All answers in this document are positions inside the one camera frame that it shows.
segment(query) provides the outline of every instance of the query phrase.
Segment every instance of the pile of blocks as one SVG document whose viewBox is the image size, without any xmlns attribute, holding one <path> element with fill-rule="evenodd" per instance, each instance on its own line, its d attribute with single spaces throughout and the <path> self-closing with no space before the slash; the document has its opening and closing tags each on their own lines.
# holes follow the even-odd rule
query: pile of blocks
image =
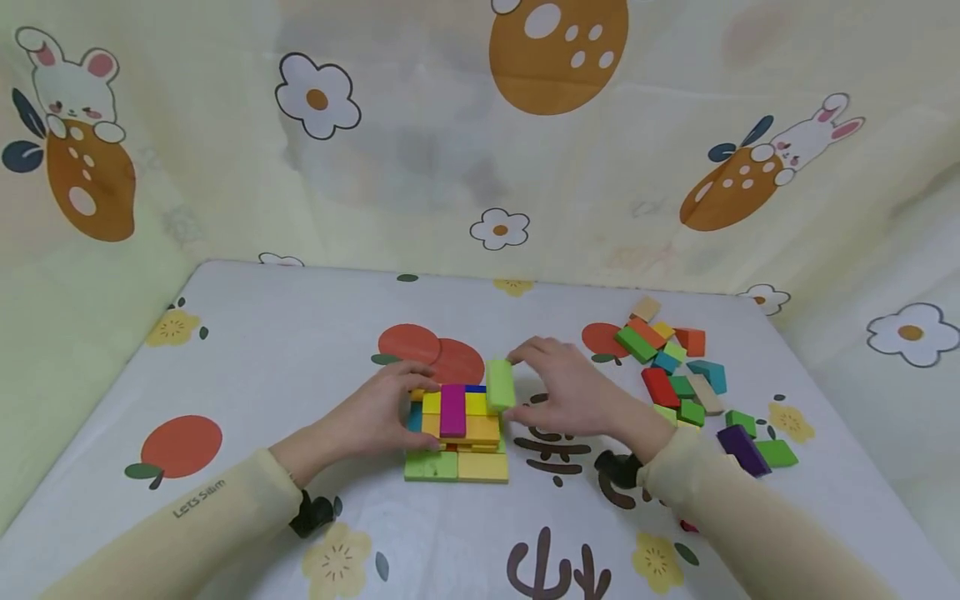
<svg viewBox="0 0 960 600">
<path fill-rule="evenodd" d="M 443 385 L 413 395 L 407 428 L 440 440 L 440 452 L 408 452 L 407 481 L 507 483 L 506 443 L 500 413 L 516 404 L 513 368 L 487 363 L 487 385 Z"/>
</svg>

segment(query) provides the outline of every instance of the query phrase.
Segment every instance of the sleeve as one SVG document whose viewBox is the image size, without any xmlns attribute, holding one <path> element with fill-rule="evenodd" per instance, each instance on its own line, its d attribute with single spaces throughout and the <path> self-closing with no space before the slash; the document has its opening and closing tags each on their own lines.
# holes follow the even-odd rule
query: sleeve
<svg viewBox="0 0 960 600">
<path fill-rule="evenodd" d="M 246 544 L 282 531 L 300 500 L 287 471 L 259 449 L 145 518 L 41 597 L 193 597 Z"/>
<path fill-rule="evenodd" d="M 637 483 L 696 525 L 754 600 L 897 598 L 813 518 L 692 428 L 680 428 Z"/>
</svg>

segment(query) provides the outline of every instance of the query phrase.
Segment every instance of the rabbit cartoon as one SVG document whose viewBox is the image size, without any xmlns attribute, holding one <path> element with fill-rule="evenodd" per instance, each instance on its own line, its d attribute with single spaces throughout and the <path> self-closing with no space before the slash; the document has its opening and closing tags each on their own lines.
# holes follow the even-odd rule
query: rabbit cartoon
<svg viewBox="0 0 960 600">
<path fill-rule="evenodd" d="M 79 63 L 66 60 L 57 41 L 33 27 L 18 29 L 16 43 L 35 66 L 34 90 L 53 135 L 64 139 L 67 127 L 63 121 L 74 120 L 92 126 L 94 135 L 107 143 L 123 141 L 126 132 L 116 123 L 109 85 L 120 70 L 113 54 L 91 48 Z"/>
<path fill-rule="evenodd" d="M 769 144 L 755 146 L 750 158 L 755 162 L 764 162 L 776 155 L 783 169 L 777 173 L 774 183 L 777 186 L 786 185 L 811 160 L 823 154 L 830 144 L 850 137 L 863 127 L 866 122 L 863 117 L 839 125 L 835 123 L 849 103 L 850 96 L 847 94 L 830 94 L 812 117 L 778 134 Z"/>
</svg>

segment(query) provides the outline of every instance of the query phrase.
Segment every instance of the hand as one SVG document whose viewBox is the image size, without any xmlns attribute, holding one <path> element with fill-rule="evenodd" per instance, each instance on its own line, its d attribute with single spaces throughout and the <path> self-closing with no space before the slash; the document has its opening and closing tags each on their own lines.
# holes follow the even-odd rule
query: hand
<svg viewBox="0 0 960 600">
<path fill-rule="evenodd" d="M 532 337 L 507 356 L 537 372 L 549 398 L 503 414 L 528 427 L 575 436 L 609 435 L 643 463 L 656 456 L 675 431 L 651 406 L 630 396 L 590 364 L 572 344 Z"/>
<path fill-rule="evenodd" d="M 415 389 L 440 390 L 427 365 L 402 361 L 378 371 L 325 417 L 270 448 L 299 487 L 337 461 L 392 450 L 439 449 L 428 433 L 400 421 L 400 403 Z"/>
</svg>

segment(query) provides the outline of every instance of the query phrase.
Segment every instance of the light green block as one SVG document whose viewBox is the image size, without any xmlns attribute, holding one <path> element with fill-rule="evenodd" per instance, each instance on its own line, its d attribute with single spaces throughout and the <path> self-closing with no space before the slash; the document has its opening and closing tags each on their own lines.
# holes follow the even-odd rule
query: light green block
<svg viewBox="0 0 960 600">
<path fill-rule="evenodd" d="M 677 426 L 677 411 L 672 408 L 667 408 L 665 406 L 660 406 L 659 404 L 654 404 L 654 410 L 663 415 L 663 417 L 670 421 L 670 424 L 674 427 Z"/>
<path fill-rule="evenodd" d="M 407 481 L 456 481 L 457 453 L 407 452 L 403 478 Z"/>
<path fill-rule="evenodd" d="M 498 413 L 516 406 L 514 366 L 510 361 L 487 361 L 487 406 Z"/>
<path fill-rule="evenodd" d="M 732 427 L 734 425 L 743 425 L 743 428 L 747 430 L 747 434 L 751 438 L 756 439 L 756 419 L 747 413 L 741 413 L 740 411 L 727 411 L 727 426 Z"/>
<path fill-rule="evenodd" d="M 676 342 L 667 342 L 666 346 L 664 346 L 660 351 L 670 358 L 677 359 L 681 363 L 686 360 L 686 348 L 680 344 L 677 344 Z"/>
<path fill-rule="evenodd" d="M 649 363 L 657 356 L 657 349 L 650 346 L 640 334 L 631 327 L 624 327 L 613 335 L 616 342 L 627 349 L 640 364 Z"/>
<path fill-rule="evenodd" d="M 764 440 L 754 444 L 770 468 L 793 467 L 800 462 L 786 440 Z"/>
</svg>

